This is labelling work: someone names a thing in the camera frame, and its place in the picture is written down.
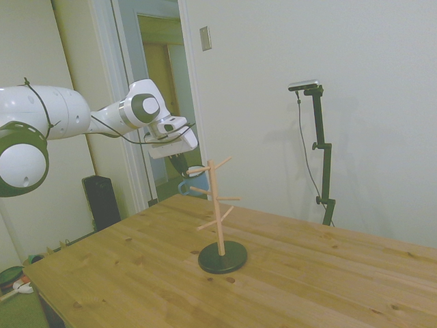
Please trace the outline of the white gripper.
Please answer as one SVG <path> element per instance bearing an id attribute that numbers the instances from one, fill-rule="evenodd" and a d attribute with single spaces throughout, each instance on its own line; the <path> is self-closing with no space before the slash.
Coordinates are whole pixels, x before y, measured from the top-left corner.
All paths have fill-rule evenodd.
<path id="1" fill-rule="evenodd" d="M 169 143 L 152 144 L 148 146 L 148 152 L 153 159 L 169 156 L 169 160 L 175 171 L 182 176 L 186 176 L 188 163 L 184 152 L 194 150 L 198 146 L 197 138 L 191 129 L 183 129 L 179 137 Z"/>

